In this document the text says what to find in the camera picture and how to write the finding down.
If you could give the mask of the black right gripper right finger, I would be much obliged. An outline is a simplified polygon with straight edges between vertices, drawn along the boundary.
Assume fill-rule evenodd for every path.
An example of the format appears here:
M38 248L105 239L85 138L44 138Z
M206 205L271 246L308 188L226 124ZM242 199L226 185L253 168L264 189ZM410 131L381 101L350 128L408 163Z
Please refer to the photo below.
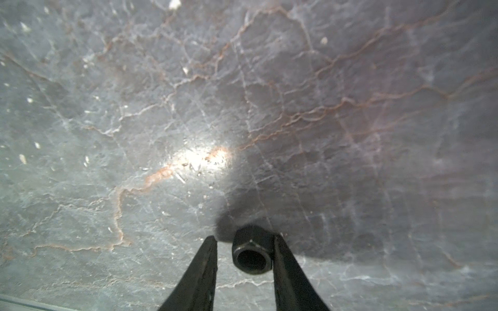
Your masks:
M276 310L329 311L281 235L274 236L273 274Z

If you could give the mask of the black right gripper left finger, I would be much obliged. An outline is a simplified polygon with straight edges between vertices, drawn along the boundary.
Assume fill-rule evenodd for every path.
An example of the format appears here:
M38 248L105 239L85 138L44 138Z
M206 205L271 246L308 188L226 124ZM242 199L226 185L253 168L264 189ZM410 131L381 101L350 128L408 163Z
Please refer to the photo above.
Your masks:
M208 236L159 311L212 311L217 269L217 241L215 237Z

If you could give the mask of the black hex nut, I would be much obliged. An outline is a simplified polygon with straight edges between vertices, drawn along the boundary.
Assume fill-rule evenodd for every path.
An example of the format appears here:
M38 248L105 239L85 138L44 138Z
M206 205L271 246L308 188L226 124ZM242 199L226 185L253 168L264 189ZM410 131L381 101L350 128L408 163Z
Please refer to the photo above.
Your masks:
M275 234L259 227L247 225L236 231L232 243L234 265L250 275L271 271L274 260Z

